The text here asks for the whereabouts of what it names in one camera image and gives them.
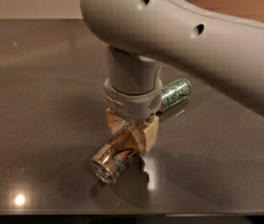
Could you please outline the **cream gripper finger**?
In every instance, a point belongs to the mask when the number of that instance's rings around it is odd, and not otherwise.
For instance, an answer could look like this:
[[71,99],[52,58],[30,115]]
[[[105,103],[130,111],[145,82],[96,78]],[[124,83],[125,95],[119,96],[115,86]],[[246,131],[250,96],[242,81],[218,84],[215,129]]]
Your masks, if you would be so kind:
[[115,114],[111,108],[106,109],[106,119],[109,130],[112,134],[116,134],[129,128],[128,122]]
[[132,127],[132,136],[142,155],[146,155],[155,145],[159,123],[159,117],[153,116],[151,119],[141,121]]

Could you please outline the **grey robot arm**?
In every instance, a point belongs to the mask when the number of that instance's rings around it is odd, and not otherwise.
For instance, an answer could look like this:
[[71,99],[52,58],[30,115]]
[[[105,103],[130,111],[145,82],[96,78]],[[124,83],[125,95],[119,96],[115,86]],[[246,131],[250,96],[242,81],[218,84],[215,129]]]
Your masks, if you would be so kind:
[[90,31],[107,45],[104,90],[112,133],[129,127],[147,153],[160,108],[160,66],[183,68],[264,117],[264,22],[185,0],[80,0]]

